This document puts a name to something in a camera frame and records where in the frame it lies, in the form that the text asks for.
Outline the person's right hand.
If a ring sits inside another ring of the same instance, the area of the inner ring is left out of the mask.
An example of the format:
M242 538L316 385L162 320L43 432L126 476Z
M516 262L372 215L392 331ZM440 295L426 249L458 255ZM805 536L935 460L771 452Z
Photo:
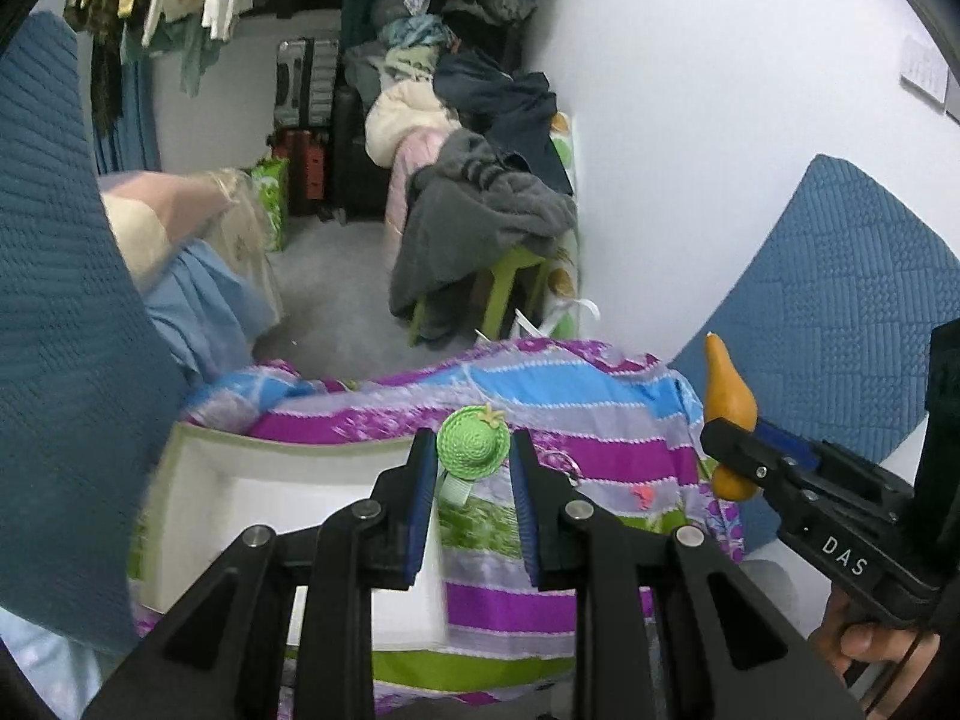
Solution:
M939 652L940 637L935 632L882 628L877 622L854 624L850 616L851 598L833 585L822 622L809 642L839 678L855 661L901 663L903 668L880 699L861 700L867 718L890 718L923 678Z

